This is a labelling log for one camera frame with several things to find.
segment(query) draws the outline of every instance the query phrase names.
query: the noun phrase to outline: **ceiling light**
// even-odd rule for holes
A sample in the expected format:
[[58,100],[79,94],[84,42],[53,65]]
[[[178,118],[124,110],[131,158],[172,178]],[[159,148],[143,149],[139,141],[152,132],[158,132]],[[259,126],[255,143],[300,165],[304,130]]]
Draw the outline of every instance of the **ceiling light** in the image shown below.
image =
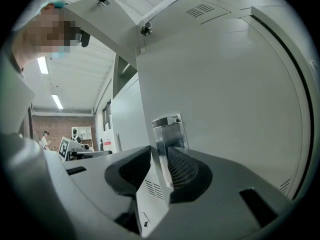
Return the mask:
[[38,64],[42,74],[49,74],[45,56],[38,58]]
[[52,95],[52,98],[56,104],[56,106],[58,107],[58,109],[63,110],[64,108],[62,107],[60,100],[58,98],[58,95]]

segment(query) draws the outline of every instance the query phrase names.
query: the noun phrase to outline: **lab equipment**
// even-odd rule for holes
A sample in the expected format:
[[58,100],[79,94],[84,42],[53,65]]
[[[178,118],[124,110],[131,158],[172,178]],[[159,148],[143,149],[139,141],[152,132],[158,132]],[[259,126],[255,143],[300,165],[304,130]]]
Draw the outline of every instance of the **lab equipment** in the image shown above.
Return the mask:
[[90,151],[89,145],[78,143],[66,137],[62,137],[58,153],[63,162],[70,161],[74,157],[81,160],[110,154],[109,151]]
[[[61,228],[76,239],[141,239],[136,192],[152,162],[169,209],[147,238],[254,239],[290,214],[319,161],[320,95],[319,56],[285,0],[176,0],[138,25],[115,0],[81,0],[63,10],[138,70],[150,146],[61,163],[31,140],[2,137],[13,181],[28,166],[9,157],[33,150],[33,159],[47,161],[35,177],[51,179],[46,187],[56,192]],[[182,125],[168,122],[172,115],[183,119],[180,143],[166,142],[166,129]],[[156,129],[158,119],[167,122]],[[64,160],[83,154],[62,140]],[[36,195],[26,194],[32,186],[19,186],[33,207]]]

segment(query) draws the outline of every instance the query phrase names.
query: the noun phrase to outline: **white machine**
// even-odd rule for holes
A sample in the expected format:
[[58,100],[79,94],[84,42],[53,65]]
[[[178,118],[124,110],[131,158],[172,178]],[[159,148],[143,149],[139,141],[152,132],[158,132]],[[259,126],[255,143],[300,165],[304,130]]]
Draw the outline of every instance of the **white machine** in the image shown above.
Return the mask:
[[320,61],[285,0],[165,0],[138,25],[115,0],[64,10],[116,52],[116,76],[137,70],[112,102],[119,153],[45,156],[75,238],[139,239],[133,210],[154,240],[254,238],[288,215],[320,158]]
[[88,159],[93,157],[101,157],[109,155],[109,151],[90,151],[89,145],[81,144],[77,141],[62,137],[58,150],[59,158],[61,161],[70,161],[76,157],[76,160]]
[[[114,0],[104,5],[82,0],[66,9],[137,69],[140,125],[159,180],[146,178],[145,195],[148,184],[160,185],[168,205],[172,179],[153,122],[179,113],[181,147],[238,162],[290,200],[298,196],[318,159],[319,57],[285,0],[165,0],[138,25]],[[114,128],[116,110],[113,104]],[[122,128],[132,129],[128,121]],[[141,208],[144,221],[148,209]]]

